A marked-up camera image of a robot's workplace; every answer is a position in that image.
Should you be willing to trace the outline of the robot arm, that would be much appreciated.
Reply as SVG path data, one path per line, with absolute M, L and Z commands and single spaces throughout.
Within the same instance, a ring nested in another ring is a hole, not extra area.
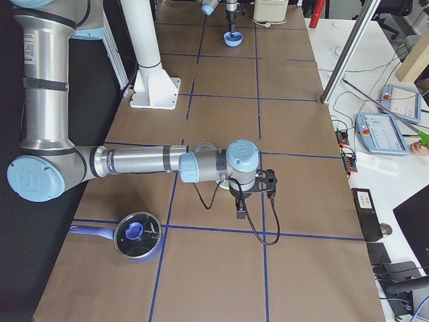
M 238 13 L 241 11 L 241 7 L 238 1 L 236 0 L 202 0 L 197 1 L 201 6 L 201 11 L 209 16 L 217 8 L 219 3 L 225 4 L 225 16 L 228 21 L 229 31 L 228 34 L 230 37 L 234 38 L 236 34 L 236 24 L 235 20 Z
M 226 47 L 220 11 L 205 17 L 195 3 L 167 1 L 156 13 L 155 28 L 161 42 L 162 62 L 168 72 L 184 81 L 180 104 L 188 102 L 192 88 L 200 94 L 230 94 L 239 99 L 256 94 L 257 58 L 251 23 L 239 19 L 242 46 Z M 14 20 L 13 6 L 1 2 L 1 168 L 17 156 L 19 118 L 23 103 L 22 28 Z M 119 104 L 113 68 L 100 41 L 70 43 L 70 139 L 81 146 L 104 141 L 175 143 L 183 135 L 184 110 L 144 111 Z M 32 203 L 14 193 L 1 179 L 1 222 L 57 221 L 71 216 L 83 186 L 46 203 Z

